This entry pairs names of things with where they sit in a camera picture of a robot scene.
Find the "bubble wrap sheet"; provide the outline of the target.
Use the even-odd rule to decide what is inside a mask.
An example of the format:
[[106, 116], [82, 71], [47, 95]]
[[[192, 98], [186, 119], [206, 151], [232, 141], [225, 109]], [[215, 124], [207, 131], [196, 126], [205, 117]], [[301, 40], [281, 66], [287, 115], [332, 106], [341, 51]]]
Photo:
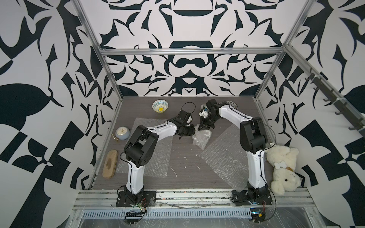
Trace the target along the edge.
[[240, 145], [239, 133], [232, 124], [202, 152], [202, 159], [237, 191], [247, 188], [249, 178], [248, 158]]
[[[145, 127], [157, 126], [165, 123], [165, 119], [136, 118], [131, 128], [131, 135], [140, 125]], [[166, 178], [169, 170], [170, 154], [172, 150], [173, 137], [166, 137], [156, 144], [153, 156], [145, 166], [144, 176]]]
[[195, 126], [195, 133], [192, 136], [193, 145], [198, 146], [201, 150], [204, 150], [207, 143], [212, 136], [211, 130], [198, 130], [198, 125]]

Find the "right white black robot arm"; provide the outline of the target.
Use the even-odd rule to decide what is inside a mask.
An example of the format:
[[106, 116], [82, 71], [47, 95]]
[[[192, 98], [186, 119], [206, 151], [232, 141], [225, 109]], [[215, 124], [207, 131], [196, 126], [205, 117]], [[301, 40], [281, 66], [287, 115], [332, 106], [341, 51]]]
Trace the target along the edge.
[[228, 102], [218, 103], [215, 99], [209, 100], [201, 108], [199, 116], [199, 131], [214, 128], [219, 119], [226, 119], [239, 128], [240, 145], [246, 152], [249, 164], [248, 188], [252, 191], [268, 191], [263, 164], [268, 137], [262, 119], [250, 117]]

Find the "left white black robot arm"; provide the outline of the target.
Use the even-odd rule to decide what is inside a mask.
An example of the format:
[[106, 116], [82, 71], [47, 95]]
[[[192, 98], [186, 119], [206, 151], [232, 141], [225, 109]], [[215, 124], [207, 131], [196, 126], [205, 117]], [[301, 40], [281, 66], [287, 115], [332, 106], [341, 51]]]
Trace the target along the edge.
[[124, 148], [126, 162], [130, 166], [126, 184], [127, 191], [133, 196], [143, 192], [145, 166], [151, 160], [160, 140], [175, 135], [181, 138], [188, 137], [194, 133], [195, 126], [193, 124], [179, 123], [173, 119], [153, 127], [138, 126]]

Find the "black white speckled bowl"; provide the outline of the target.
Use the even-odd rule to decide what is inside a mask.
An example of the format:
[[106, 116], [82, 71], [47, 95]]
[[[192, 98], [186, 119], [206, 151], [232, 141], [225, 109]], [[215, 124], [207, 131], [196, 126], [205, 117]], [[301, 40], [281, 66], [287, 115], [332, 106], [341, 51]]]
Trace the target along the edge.
[[233, 101], [226, 101], [226, 103], [230, 106], [230, 108], [232, 108], [232, 109], [238, 109], [238, 106], [237, 106], [237, 104], [235, 103], [235, 102], [233, 102]]

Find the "yellow centre patterned bowl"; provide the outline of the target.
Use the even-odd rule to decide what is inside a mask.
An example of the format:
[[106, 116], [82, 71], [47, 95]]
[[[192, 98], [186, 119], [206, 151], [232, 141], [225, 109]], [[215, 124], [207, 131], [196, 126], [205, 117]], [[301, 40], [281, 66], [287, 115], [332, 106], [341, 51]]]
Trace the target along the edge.
[[152, 109], [157, 113], [165, 112], [169, 107], [169, 104], [166, 100], [159, 99], [153, 102]]

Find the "wooden oval brush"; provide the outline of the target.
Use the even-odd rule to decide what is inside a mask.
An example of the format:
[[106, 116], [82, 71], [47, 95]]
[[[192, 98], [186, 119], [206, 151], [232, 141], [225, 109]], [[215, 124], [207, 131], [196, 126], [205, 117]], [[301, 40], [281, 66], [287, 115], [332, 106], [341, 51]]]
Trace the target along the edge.
[[118, 159], [117, 150], [111, 150], [107, 153], [102, 172], [103, 178], [111, 179], [114, 176], [117, 167], [117, 159]]

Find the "white teddy bear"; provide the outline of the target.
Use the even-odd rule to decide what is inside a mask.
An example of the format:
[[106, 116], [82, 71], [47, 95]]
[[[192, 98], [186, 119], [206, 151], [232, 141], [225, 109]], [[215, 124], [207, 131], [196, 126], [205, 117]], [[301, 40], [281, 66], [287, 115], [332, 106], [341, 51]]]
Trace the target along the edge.
[[299, 150], [282, 145], [275, 145], [266, 152], [267, 161], [273, 166], [271, 190], [282, 196], [300, 186], [300, 177], [295, 173]]

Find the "left electronics board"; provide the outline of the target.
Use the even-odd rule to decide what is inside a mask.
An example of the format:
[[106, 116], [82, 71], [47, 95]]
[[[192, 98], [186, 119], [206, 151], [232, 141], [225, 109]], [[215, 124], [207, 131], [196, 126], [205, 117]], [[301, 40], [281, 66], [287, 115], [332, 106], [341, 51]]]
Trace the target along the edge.
[[129, 211], [125, 214], [124, 222], [128, 225], [139, 222], [146, 214], [145, 212]]

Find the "electronics board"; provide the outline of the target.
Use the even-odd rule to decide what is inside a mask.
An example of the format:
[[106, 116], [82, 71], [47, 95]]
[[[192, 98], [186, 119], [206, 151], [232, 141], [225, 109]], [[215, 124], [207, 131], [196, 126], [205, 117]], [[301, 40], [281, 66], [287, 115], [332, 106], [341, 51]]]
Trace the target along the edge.
[[254, 223], [262, 223], [266, 218], [265, 210], [258, 209], [258, 208], [251, 208], [251, 221]]
[[145, 212], [129, 211], [125, 214], [124, 222], [128, 225], [139, 222], [146, 214]]

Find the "right electronics board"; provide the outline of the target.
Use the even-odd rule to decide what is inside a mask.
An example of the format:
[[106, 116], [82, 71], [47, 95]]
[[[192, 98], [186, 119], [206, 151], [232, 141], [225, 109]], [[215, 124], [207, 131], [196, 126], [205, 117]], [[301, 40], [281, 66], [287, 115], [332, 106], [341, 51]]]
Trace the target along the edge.
[[265, 210], [258, 209], [258, 208], [251, 208], [251, 221], [254, 223], [262, 223], [266, 218]]

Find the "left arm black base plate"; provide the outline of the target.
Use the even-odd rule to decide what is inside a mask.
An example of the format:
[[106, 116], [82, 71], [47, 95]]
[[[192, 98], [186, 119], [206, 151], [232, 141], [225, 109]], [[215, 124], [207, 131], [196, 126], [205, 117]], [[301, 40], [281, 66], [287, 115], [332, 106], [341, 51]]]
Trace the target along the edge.
[[138, 194], [132, 194], [130, 191], [125, 190], [118, 193], [116, 207], [132, 207], [138, 204], [147, 207], [155, 204], [156, 194], [155, 191], [141, 191]]

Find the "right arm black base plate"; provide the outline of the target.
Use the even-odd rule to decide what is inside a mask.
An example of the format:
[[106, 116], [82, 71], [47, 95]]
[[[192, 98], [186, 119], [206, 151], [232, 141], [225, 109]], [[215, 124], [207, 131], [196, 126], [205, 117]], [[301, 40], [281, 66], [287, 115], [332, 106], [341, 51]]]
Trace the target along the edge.
[[263, 203], [271, 205], [273, 202], [270, 191], [266, 188], [248, 189], [242, 190], [241, 192], [233, 190], [231, 201], [236, 206], [256, 206], [263, 205]]

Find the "aluminium frame rail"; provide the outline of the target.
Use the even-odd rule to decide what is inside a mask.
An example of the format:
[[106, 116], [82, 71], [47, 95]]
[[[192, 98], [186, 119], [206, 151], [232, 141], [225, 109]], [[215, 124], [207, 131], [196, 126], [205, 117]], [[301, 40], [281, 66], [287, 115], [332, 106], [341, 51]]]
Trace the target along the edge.
[[100, 48], [102, 56], [120, 55], [203, 55], [203, 54], [279, 54], [281, 47], [217, 47], [217, 48]]

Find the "grey wall hook rail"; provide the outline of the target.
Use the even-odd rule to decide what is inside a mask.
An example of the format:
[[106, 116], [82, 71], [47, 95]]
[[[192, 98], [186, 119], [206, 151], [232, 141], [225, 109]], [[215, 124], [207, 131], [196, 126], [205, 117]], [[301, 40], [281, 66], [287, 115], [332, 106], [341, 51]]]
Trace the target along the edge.
[[313, 106], [315, 106], [315, 98], [320, 91], [325, 98], [323, 101], [327, 104], [334, 105], [338, 110], [336, 115], [342, 115], [351, 125], [350, 131], [358, 131], [362, 137], [365, 137], [365, 117], [346, 99], [340, 92], [331, 85], [327, 78], [321, 74], [317, 75], [313, 72], [313, 68], [305, 71], [308, 77], [305, 79], [315, 85], [313, 88], [315, 93], [312, 98]]

